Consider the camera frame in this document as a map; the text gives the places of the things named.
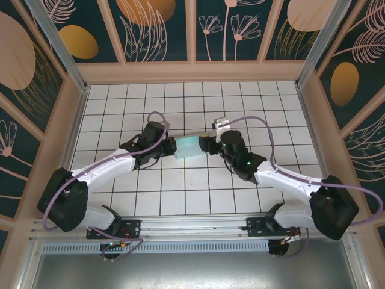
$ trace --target gray metal floor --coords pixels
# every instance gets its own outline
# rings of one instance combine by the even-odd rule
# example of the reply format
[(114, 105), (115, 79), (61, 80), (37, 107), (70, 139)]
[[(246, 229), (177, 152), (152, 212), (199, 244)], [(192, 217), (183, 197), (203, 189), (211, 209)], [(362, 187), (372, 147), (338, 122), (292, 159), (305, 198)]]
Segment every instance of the gray metal floor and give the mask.
[(105, 263), (98, 255), (45, 255), (33, 288), (349, 289), (355, 285), (342, 242), (311, 239), (306, 252), (292, 259), (273, 259), (266, 252), (175, 253), (137, 254)]

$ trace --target feather illustration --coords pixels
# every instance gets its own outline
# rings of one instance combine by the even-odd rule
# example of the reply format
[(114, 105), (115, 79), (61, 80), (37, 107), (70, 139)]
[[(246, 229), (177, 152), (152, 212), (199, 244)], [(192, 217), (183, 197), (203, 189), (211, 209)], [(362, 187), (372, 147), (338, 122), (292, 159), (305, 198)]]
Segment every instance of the feather illustration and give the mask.
[(73, 0), (42, 0), (53, 23), (63, 24), (76, 10)]

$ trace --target white tile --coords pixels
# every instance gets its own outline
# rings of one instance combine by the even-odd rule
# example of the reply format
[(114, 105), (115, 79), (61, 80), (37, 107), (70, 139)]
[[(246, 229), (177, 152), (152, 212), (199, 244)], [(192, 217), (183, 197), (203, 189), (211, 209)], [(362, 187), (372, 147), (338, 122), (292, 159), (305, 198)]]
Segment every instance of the white tile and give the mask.
[(258, 81), (261, 95), (277, 95), (278, 88), (275, 81)]
[(87, 106), (85, 107), (84, 115), (103, 114), (105, 106), (105, 99), (90, 99), (89, 101), (87, 101)]
[(322, 179), (324, 176), (322, 175), (321, 168), (319, 164), (308, 164), (300, 166), (301, 173), (306, 176), (311, 176), (313, 178)]
[(183, 98), (166, 98), (164, 104), (165, 113), (183, 113)]
[(297, 90), (294, 86), (294, 81), (277, 81), (280, 95), (296, 95)]
[(204, 113), (185, 113), (185, 128), (204, 129), (205, 114)]
[(125, 99), (107, 99), (105, 114), (123, 114), (125, 110)]
[(109, 85), (92, 85), (88, 99), (107, 98)]
[[(265, 112), (264, 111), (245, 111), (246, 116), (256, 116), (259, 117), (260, 119), (263, 119), (266, 121), (265, 117)], [(246, 120), (247, 127), (248, 128), (265, 128), (266, 126), (261, 122), (260, 120), (257, 119), (247, 119)]]
[(243, 96), (245, 110), (263, 110), (262, 99), (259, 95)]
[(184, 167), (185, 167), (185, 159), (184, 158), (176, 159), (172, 155), (162, 158), (162, 168), (163, 169), (175, 169), (175, 168), (184, 168)]
[(102, 205), (111, 206), (111, 193), (107, 194), (92, 194), (88, 198), (87, 205), (90, 207), (101, 207)]
[(288, 128), (271, 128), (275, 145), (291, 145), (291, 137)]
[(186, 168), (192, 167), (207, 167), (207, 155), (197, 155), (185, 159)]
[(127, 98), (144, 98), (146, 96), (145, 84), (129, 84)]
[(137, 193), (136, 216), (158, 216), (161, 204), (161, 194), (158, 191)]
[(256, 184), (252, 182), (246, 182), (241, 179), (238, 175), (232, 175), (233, 177), (233, 188), (257, 188)]
[(123, 173), (115, 178), (114, 192), (117, 191), (137, 191), (138, 170)]
[(281, 98), (279, 95), (262, 95), (264, 110), (282, 110)]
[(99, 141), (99, 132), (81, 132), (76, 144), (77, 151), (96, 150)]
[(102, 131), (121, 131), (123, 123), (122, 114), (110, 114), (104, 116)]
[(209, 167), (225, 167), (224, 160), (219, 155), (207, 154)]
[(183, 96), (183, 83), (166, 83), (166, 98)]
[(158, 111), (163, 113), (164, 110), (164, 98), (147, 98), (145, 103), (145, 113), (151, 113)]
[(201, 112), (203, 111), (203, 98), (185, 98), (186, 112)]
[(205, 100), (205, 111), (223, 111), (222, 96), (210, 96)]
[(222, 117), (224, 117), (224, 112), (205, 113), (206, 128), (212, 129), (212, 124), (215, 122), (215, 120)]
[(252, 146), (251, 151), (270, 160), (271, 146)]
[(276, 146), (274, 155), (277, 164), (280, 166), (297, 163), (293, 146)]
[(81, 169), (95, 161), (96, 151), (75, 152), (71, 169)]
[(231, 173), (222, 167), (209, 168), (209, 188), (233, 188)]
[(260, 212), (259, 198), (256, 188), (234, 190), (237, 213)]
[(80, 131), (100, 131), (103, 116), (84, 116)]
[(299, 164), (318, 164), (318, 159), (312, 145), (294, 146)]
[(186, 191), (186, 214), (210, 214), (209, 191)]
[[(233, 121), (236, 119), (239, 119), (241, 117), (245, 116), (244, 111), (226, 111), (225, 115), (229, 121)], [(246, 127), (246, 120), (240, 120), (239, 122), (236, 122), (231, 125), (231, 128), (245, 128)]]
[(282, 203), (282, 193), (275, 188), (258, 189), (260, 209), (262, 212), (268, 212), (276, 203)]
[(97, 149), (118, 149), (120, 131), (101, 132)]
[(233, 190), (210, 191), (211, 213), (235, 213)]
[(257, 81), (240, 82), (242, 95), (260, 95)]
[(201, 82), (185, 83), (185, 96), (203, 96)]
[(125, 114), (123, 118), (124, 131), (141, 131), (143, 125), (143, 114)]
[(289, 126), (306, 126), (306, 120), (301, 110), (286, 110), (286, 119)]
[(127, 87), (127, 84), (110, 85), (107, 98), (126, 98)]
[(203, 83), (204, 96), (222, 96), (222, 87), (220, 82), (204, 82)]
[(288, 126), (283, 110), (265, 111), (267, 124), (272, 128), (274, 126)]
[(242, 96), (224, 96), (225, 111), (244, 111)]
[(289, 128), (293, 144), (295, 145), (311, 145), (312, 138), (309, 129), (306, 126)]
[(165, 84), (164, 83), (151, 83), (147, 85), (146, 97), (147, 98), (164, 98)]
[(161, 170), (140, 170), (138, 191), (159, 191), (161, 188)]
[(114, 194), (111, 208), (123, 217), (134, 216), (136, 198), (136, 193)]
[(184, 215), (185, 192), (163, 191), (161, 196), (161, 215)]
[(127, 99), (125, 113), (143, 113), (144, 98)]
[(105, 150), (105, 151), (97, 151), (95, 161), (100, 161), (103, 158), (111, 156), (111, 154), (115, 151), (115, 149)]
[(170, 124), (170, 129), (184, 129), (185, 119), (183, 113), (165, 113), (164, 117)]
[(249, 128), (248, 136), (250, 138), (250, 145), (252, 146), (270, 145), (269, 134), (266, 128)]
[(241, 95), (239, 82), (222, 82), (222, 95)]
[(186, 190), (207, 190), (208, 170), (207, 169), (186, 169)]
[(181, 191), (185, 189), (185, 170), (162, 170), (162, 191)]
[(301, 103), (298, 95), (281, 95), (283, 108), (286, 110), (301, 110)]

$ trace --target decorative wallpaper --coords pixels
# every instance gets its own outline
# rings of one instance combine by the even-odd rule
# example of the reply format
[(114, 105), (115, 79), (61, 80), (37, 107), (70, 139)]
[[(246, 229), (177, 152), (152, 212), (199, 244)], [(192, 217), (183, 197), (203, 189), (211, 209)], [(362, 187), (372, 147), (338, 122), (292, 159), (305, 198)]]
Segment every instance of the decorative wallpaper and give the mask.
[(266, 60), (305, 60), (336, 0), (284, 0)]
[(350, 16), (350, 13), (352, 12), (353, 8), (356, 6), (356, 4), (358, 3), (359, 0), (352, 0), (350, 2), (350, 5), (349, 5), (349, 8), (348, 10), (346, 11), (345, 15), (343, 16), (341, 22), (339, 23), (336, 31), (334, 32), (334, 35), (332, 36), (332, 38), (330, 39), (327, 47), (325, 48), (324, 50), (324, 53), (322, 53), (321, 57), (319, 58), (318, 62), (316, 63), (315, 65), (315, 69), (318, 70), (320, 65), (322, 64), (322, 62), (324, 61), (326, 55), (328, 54), (329, 52), (329, 49), (330, 47), (332, 46), (332, 44), (334, 43), (334, 41), (336, 41), (336, 38), (338, 36), (338, 34), (341, 32), (341, 29), (342, 27), (345, 25), (345, 22), (348, 20), (349, 16)]
[(109, 0), (127, 62), (187, 61), (185, 0)]
[(0, 27), (0, 93), (44, 132), (63, 79), (10, 0)]
[(269, 0), (197, 0), (197, 61), (256, 60)]
[[(385, 202), (385, 102), (345, 138), (345, 144), (361, 186)], [(377, 201), (365, 196), (372, 213), (376, 212)]]
[(0, 256), (1, 256), (2, 250), (5, 246), (5, 242), (7, 241), (8, 234), (9, 234), (8, 231), (0, 229)]
[(15, 216), (39, 146), (33, 135), (0, 108), (0, 215)]
[(385, 2), (367, 0), (320, 79), (342, 129), (385, 85)]
[(41, 0), (41, 2), (75, 62), (117, 62), (96, 0)]

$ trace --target black mounting plate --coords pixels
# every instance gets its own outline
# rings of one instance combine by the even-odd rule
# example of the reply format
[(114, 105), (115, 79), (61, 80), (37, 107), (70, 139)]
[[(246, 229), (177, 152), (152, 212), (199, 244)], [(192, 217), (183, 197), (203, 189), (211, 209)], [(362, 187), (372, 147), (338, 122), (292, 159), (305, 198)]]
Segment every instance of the black mounting plate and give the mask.
[[(140, 235), (140, 220), (122, 220), (118, 233), (115, 237), (118, 238), (129, 238), (127, 232), (130, 234), (132, 239), (139, 238)], [(88, 240), (100, 240), (100, 239), (109, 239), (103, 235), (100, 235), (98, 232), (88, 229), (86, 239)]]
[[(271, 230), (266, 226), (266, 218), (264, 217), (247, 218), (246, 224), (247, 226), (242, 229), (247, 231), (249, 237), (283, 237), (292, 234), (292, 231), (289, 228), (282, 227), (279, 227), (279, 229), (271, 232)], [(299, 228), (292, 227), (292, 229), (297, 232), (298, 235), (301, 235), (301, 230)]]

